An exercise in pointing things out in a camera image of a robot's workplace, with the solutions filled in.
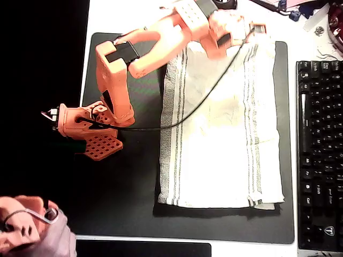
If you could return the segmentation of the person's hand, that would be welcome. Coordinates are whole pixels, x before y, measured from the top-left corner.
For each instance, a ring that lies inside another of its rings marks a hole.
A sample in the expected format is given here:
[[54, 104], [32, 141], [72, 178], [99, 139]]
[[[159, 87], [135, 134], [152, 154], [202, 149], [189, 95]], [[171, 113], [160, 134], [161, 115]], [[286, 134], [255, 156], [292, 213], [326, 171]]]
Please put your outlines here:
[[61, 210], [50, 208], [48, 224], [41, 240], [34, 244], [31, 256], [77, 256], [76, 236], [67, 225], [67, 217]]

